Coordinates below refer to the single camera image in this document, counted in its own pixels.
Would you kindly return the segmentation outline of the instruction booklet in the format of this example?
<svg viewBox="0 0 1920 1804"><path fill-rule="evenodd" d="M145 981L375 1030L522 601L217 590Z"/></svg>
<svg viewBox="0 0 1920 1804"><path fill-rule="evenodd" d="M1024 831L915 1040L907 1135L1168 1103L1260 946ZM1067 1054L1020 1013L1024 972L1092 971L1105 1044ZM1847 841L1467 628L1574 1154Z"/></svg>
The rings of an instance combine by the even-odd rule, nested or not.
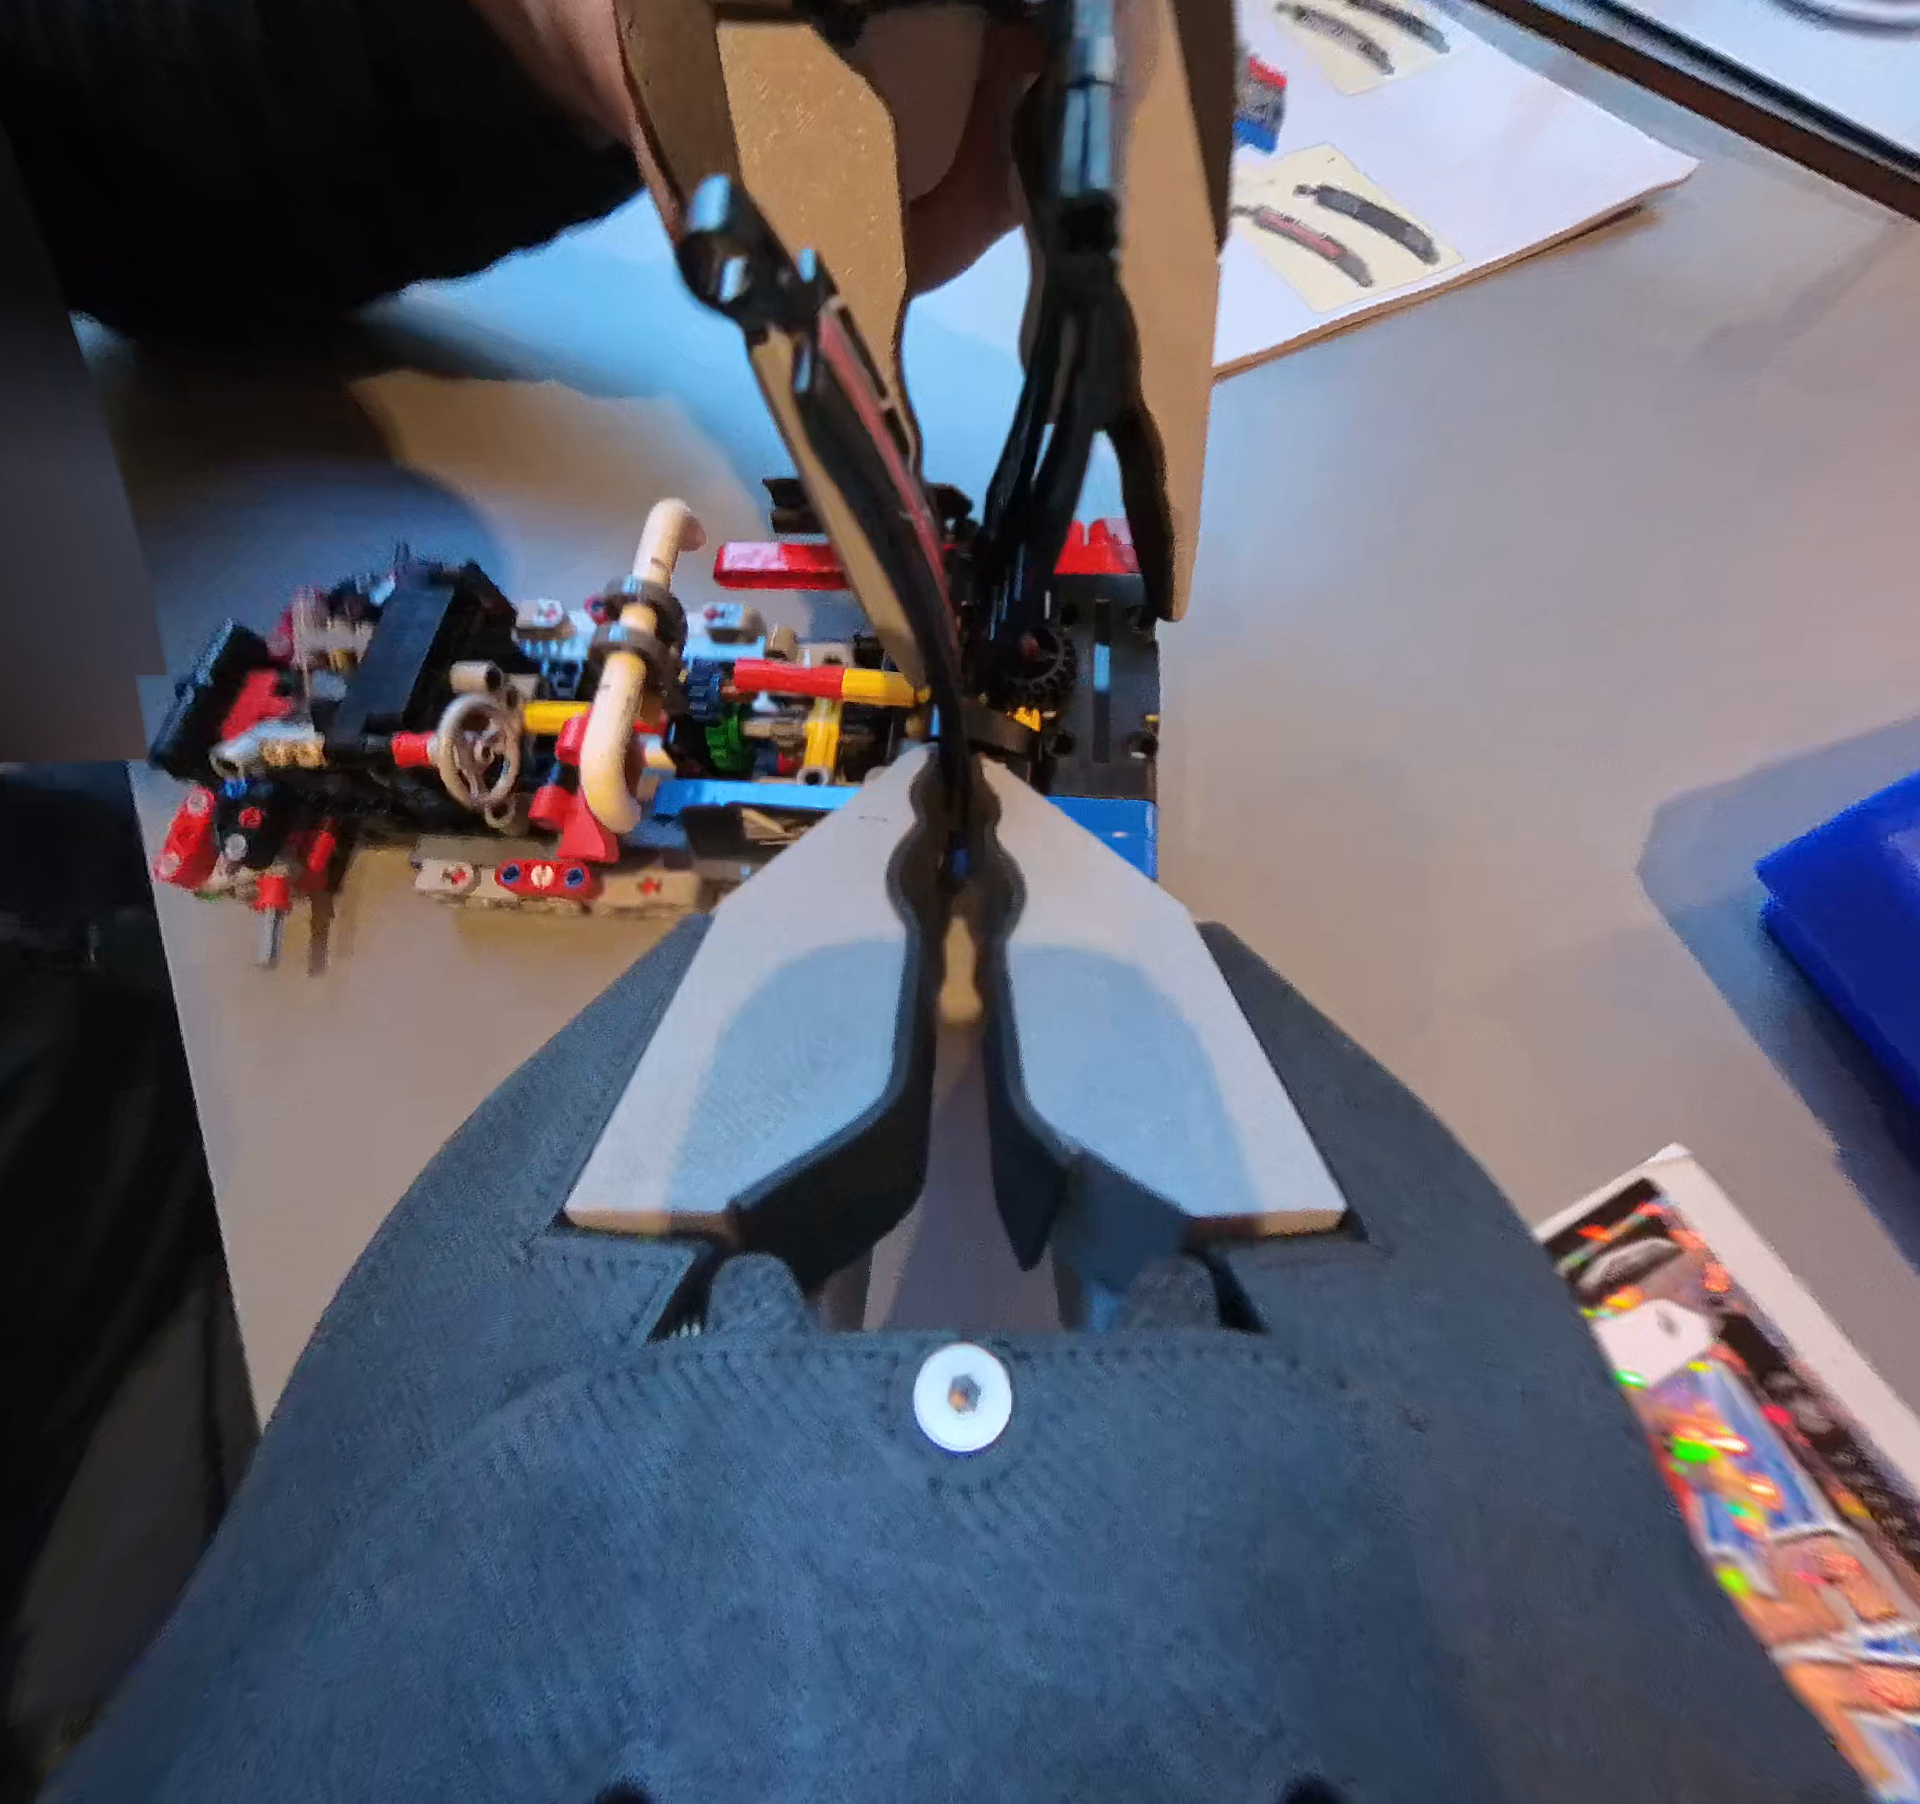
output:
<svg viewBox="0 0 1920 1804"><path fill-rule="evenodd" d="M1234 34L1221 380L1559 247L1699 167L1430 0L1234 0Z"/></svg>

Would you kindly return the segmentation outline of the holographic sticker sheet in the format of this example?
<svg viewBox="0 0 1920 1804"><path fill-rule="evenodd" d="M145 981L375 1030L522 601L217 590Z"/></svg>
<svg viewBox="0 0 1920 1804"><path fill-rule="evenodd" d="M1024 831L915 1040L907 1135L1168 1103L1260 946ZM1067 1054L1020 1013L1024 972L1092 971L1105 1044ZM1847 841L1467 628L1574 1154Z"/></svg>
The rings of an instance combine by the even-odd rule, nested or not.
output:
<svg viewBox="0 0 1920 1804"><path fill-rule="evenodd" d="M1878 1801L1916 1798L1916 1415L1682 1146L1538 1227L1693 1548Z"/></svg>

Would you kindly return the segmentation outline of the person's left forearm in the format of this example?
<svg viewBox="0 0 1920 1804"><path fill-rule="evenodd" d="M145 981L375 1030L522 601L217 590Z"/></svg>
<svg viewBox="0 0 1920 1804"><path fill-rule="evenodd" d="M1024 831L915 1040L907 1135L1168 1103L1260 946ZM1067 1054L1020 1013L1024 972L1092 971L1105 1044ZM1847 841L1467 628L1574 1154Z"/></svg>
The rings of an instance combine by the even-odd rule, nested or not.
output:
<svg viewBox="0 0 1920 1804"><path fill-rule="evenodd" d="M2 0L2 135L127 336L327 326L643 187L473 0Z"/></svg>

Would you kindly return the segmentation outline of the blue plastic bin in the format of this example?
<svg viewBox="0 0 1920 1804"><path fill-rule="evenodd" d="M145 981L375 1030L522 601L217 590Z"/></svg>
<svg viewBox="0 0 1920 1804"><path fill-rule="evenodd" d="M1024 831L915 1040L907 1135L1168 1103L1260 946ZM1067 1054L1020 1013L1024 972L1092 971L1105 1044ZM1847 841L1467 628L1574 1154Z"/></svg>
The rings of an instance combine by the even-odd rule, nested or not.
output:
<svg viewBox="0 0 1920 1804"><path fill-rule="evenodd" d="M1916 778L1760 857L1762 926L1916 1106Z"/></svg>

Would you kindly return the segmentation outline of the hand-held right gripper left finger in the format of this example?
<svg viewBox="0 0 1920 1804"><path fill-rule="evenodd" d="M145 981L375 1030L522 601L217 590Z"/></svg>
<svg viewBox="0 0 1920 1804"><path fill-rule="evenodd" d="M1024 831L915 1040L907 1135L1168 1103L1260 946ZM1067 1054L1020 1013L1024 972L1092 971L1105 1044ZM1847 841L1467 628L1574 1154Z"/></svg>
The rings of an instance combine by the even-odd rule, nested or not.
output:
<svg viewBox="0 0 1920 1804"><path fill-rule="evenodd" d="M925 1188L948 800L910 752L730 896L566 1194L585 1233L866 1257Z"/></svg>

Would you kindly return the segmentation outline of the person's black clothing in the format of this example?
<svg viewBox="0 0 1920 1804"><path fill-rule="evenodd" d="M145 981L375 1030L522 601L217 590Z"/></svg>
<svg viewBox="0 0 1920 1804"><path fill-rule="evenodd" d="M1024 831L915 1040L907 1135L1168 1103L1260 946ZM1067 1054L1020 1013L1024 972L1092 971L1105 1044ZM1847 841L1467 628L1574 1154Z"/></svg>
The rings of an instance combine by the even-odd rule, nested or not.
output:
<svg viewBox="0 0 1920 1804"><path fill-rule="evenodd" d="M119 762L2 765L2 1798L168 1622L257 1411Z"/></svg>

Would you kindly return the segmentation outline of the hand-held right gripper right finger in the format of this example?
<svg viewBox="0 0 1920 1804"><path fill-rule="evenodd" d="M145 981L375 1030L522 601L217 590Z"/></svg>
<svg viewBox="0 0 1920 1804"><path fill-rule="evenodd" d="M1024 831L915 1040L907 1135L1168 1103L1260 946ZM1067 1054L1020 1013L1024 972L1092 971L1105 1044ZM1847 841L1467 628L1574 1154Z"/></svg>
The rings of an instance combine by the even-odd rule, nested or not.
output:
<svg viewBox="0 0 1920 1804"><path fill-rule="evenodd" d="M1135 1277L1348 1218L1190 910L995 759L975 769L975 978L1015 1260Z"/></svg>

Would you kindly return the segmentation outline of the toy brick car model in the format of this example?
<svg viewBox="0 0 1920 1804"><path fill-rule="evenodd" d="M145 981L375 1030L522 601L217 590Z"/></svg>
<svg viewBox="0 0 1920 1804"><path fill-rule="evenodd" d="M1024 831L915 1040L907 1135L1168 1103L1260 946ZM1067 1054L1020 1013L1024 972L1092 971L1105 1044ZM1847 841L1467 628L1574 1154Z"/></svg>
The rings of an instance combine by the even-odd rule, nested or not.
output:
<svg viewBox="0 0 1920 1804"><path fill-rule="evenodd" d="M175 680L148 765L178 785L153 883L254 919L258 962L304 912L313 962L356 850L404 850L460 912L680 920L853 805L941 713L877 634L779 617L853 598L794 474L713 594L612 578L512 598L474 561L397 548L227 618Z"/></svg>

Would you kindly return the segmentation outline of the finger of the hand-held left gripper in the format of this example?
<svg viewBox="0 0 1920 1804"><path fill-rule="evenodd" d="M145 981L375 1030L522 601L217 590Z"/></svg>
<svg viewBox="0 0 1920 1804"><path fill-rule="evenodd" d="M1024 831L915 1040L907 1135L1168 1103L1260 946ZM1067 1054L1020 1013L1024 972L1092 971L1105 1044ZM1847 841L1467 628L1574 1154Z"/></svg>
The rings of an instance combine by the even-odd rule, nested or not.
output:
<svg viewBox="0 0 1920 1804"><path fill-rule="evenodd" d="M1120 339L1109 444L1149 611L1190 611L1218 313L1218 21L1177 0L1116 10Z"/></svg>
<svg viewBox="0 0 1920 1804"><path fill-rule="evenodd" d="M899 394L907 257L893 113L861 72L804 24L722 18L717 52L745 193L791 257L821 257L877 377ZM798 339L782 335L748 344L762 400L861 611L893 666L918 672L920 647L899 594L804 434L791 391L794 357Z"/></svg>

